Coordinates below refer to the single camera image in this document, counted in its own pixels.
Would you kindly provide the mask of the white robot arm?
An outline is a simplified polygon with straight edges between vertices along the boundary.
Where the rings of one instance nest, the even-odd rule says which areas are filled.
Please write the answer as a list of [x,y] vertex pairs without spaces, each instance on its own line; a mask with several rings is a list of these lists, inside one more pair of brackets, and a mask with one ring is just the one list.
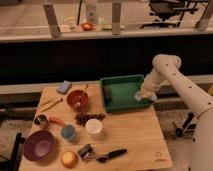
[[150,98],[167,80],[176,90],[198,122],[192,144],[190,171],[213,171],[213,97],[184,76],[176,55],[158,54],[153,58],[153,69],[145,77],[140,93]]

